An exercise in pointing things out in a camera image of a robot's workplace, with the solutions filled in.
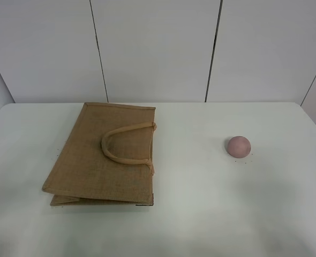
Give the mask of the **brown linen tote bag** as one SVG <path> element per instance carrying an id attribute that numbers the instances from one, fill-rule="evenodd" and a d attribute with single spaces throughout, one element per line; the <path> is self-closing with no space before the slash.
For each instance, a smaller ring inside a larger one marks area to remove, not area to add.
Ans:
<path id="1" fill-rule="evenodd" d="M 52 206 L 153 204 L 155 108 L 85 103 L 42 186 Z"/>

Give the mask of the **pink peach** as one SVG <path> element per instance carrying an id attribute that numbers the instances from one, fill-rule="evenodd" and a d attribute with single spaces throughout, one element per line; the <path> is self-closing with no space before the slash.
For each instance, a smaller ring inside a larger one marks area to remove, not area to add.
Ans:
<path id="1" fill-rule="evenodd" d="M 228 141 L 227 152 L 234 158 L 245 158 L 251 152 L 251 143 L 243 136 L 232 137 Z"/>

